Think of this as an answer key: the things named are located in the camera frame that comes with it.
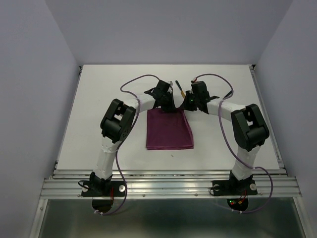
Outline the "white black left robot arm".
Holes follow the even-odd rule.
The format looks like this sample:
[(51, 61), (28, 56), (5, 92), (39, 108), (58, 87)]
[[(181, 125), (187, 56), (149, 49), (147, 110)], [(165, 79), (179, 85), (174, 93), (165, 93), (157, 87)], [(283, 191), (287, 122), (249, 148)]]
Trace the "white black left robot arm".
[(176, 111), (171, 82), (159, 80), (156, 87), (139, 96), (132, 95), (134, 98), (126, 101), (114, 99), (101, 121), (102, 147), (86, 187), (98, 195), (107, 196), (110, 193), (116, 153), (131, 132), (139, 113), (154, 108), (168, 113)]

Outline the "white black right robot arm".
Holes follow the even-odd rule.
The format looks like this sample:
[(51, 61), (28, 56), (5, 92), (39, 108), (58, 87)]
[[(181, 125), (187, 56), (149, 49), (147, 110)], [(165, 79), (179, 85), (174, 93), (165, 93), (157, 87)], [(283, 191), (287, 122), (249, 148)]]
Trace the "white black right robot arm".
[(256, 195), (257, 188), (253, 180), (254, 161), (260, 147), (269, 138), (269, 129), (263, 115), (256, 104), (248, 106), (234, 104), (226, 99), (232, 96), (228, 93), (223, 99), (210, 96), (203, 81), (193, 81), (192, 89), (186, 91), (181, 105), (188, 111), (200, 110), (206, 114), (218, 116), (219, 120), (231, 122), (234, 139), (238, 145), (237, 152), (232, 152), (236, 161), (230, 171), (228, 180), (212, 181), (213, 196), (237, 196), (242, 193)]

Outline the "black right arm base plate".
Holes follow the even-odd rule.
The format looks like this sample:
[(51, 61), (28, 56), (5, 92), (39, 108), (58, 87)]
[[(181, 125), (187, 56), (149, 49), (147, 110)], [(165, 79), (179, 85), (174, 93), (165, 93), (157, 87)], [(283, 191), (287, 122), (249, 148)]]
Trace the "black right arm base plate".
[(213, 196), (257, 195), (255, 181), (213, 180), (210, 194)]

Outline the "purple cloth napkin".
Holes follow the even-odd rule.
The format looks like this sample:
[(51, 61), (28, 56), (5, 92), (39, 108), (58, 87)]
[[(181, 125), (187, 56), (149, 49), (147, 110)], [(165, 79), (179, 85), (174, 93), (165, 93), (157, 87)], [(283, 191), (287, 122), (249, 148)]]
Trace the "purple cloth napkin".
[(183, 110), (166, 113), (160, 108), (147, 111), (148, 150), (184, 150), (194, 148), (191, 127)]

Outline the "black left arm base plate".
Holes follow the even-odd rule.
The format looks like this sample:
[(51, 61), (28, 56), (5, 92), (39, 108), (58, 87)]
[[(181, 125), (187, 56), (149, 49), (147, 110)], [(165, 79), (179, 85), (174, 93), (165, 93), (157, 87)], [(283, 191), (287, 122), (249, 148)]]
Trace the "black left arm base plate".
[(110, 181), (105, 185), (93, 185), (91, 181), (80, 180), (82, 197), (124, 197), (127, 191), (124, 181)]

